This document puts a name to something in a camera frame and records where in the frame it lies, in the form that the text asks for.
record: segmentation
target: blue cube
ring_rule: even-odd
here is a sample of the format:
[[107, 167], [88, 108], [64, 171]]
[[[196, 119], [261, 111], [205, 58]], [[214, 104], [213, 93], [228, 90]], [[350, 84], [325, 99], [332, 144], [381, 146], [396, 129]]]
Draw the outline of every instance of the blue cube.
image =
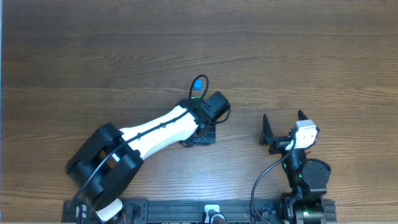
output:
[[201, 80], [196, 80], [195, 83], [193, 84], [193, 89], [194, 90], [201, 90], [202, 89], [202, 81]]

